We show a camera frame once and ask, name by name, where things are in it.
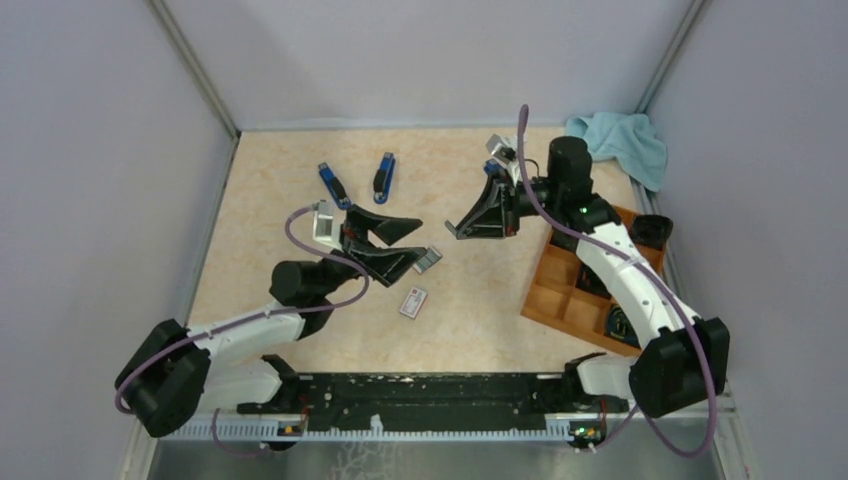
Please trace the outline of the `blue black stapler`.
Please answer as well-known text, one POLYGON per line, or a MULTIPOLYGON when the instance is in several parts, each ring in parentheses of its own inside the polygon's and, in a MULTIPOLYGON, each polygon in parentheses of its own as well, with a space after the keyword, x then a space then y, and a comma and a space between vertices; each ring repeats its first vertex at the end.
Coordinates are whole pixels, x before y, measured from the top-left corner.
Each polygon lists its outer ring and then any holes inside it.
POLYGON ((373 201, 382 205, 388 200, 393 179, 396 157, 392 152, 385 152, 372 182, 373 201))
POLYGON ((343 183, 335 175, 330 166, 326 162, 320 163, 318 165, 318 173, 336 206, 341 210, 348 210, 353 205, 353 202, 343 183))

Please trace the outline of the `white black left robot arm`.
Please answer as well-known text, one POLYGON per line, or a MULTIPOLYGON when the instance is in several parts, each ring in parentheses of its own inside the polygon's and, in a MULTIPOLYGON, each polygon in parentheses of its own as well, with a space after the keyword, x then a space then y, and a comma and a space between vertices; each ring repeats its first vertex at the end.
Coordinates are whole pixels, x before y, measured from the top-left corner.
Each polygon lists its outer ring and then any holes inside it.
POLYGON ((422 225, 418 218, 359 206, 336 222, 325 201, 295 210, 283 231, 312 259, 278 263, 271 302, 249 313, 197 328, 174 319, 157 324, 115 380, 116 409, 134 416, 154 438, 175 432, 200 412, 292 411, 300 399, 296 374, 271 348, 317 334, 335 311, 361 300, 372 283, 395 284, 426 253, 397 244, 422 225))

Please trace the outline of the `red white staple box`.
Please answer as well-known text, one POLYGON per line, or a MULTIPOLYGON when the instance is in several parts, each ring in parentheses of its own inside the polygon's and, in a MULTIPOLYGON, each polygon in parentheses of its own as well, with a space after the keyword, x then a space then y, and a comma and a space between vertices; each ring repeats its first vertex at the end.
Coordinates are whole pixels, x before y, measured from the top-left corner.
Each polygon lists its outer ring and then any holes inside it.
POLYGON ((427 298, 427 291, 417 287, 411 288, 399 308, 399 313, 409 319, 416 319, 427 298))

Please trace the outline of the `silver staple strip box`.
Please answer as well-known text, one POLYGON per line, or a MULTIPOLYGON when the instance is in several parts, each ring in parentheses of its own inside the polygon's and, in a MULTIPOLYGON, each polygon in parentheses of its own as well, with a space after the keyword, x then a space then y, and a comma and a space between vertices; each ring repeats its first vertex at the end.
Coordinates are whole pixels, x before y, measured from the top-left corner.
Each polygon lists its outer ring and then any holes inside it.
POLYGON ((443 255, 441 252, 435 247, 430 246, 426 249, 425 254, 415 262, 413 268, 421 275, 437 264, 442 258, 443 255))

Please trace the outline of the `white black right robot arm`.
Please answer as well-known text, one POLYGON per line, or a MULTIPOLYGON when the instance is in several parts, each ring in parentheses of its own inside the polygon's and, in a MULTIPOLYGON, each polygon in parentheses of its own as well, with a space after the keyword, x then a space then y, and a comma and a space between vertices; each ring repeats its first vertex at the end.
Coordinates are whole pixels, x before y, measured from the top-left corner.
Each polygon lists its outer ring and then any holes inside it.
POLYGON ((446 226, 458 240, 515 236, 522 218, 539 215, 576 239, 577 258, 599 278, 634 329, 632 360, 587 355, 566 366, 563 398, 588 412, 602 396, 634 402, 660 418, 700 402, 718 407, 729 356, 729 330, 703 319, 672 292, 631 239, 613 206, 593 190, 592 158, 573 136, 550 141, 547 173, 531 177, 520 139, 493 135, 486 183, 470 211, 446 226))

